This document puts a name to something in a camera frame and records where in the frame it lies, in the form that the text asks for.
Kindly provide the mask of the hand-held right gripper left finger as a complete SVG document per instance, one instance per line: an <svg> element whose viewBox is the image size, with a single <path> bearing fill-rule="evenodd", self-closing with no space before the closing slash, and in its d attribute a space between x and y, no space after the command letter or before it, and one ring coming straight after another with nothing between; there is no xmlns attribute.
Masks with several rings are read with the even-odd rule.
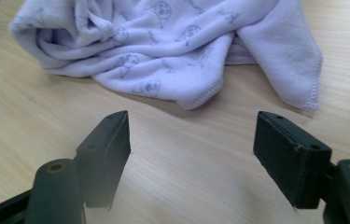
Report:
<svg viewBox="0 0 350 224"><path fill-rule="evenodd" d="M111 209L130 154L126 110L106 116L79 145L75 163L87 207Z"/></svg>

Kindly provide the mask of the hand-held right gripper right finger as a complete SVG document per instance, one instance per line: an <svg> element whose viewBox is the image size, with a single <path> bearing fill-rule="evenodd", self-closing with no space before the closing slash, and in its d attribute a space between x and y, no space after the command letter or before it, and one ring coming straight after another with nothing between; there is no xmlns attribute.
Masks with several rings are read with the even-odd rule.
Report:
<svg viewBox="0 0 350 224"><path fill-rule="evenodd" d="M318 207L331 157L327 145L285 117L260 111L253 153L292 206Z"/></svg>

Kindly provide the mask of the pale lavender printed towel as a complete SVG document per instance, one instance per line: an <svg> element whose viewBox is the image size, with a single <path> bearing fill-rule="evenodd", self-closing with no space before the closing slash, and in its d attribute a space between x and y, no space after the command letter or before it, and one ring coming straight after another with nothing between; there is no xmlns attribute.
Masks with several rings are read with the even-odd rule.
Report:
<svg viewBox="0 0 350 224"><path fill-rule="evenodd" d="M314 111L322 55L300 0L25 0L9 25L46 71L194 109L227 64L258 64L279 98Z"/></svg>

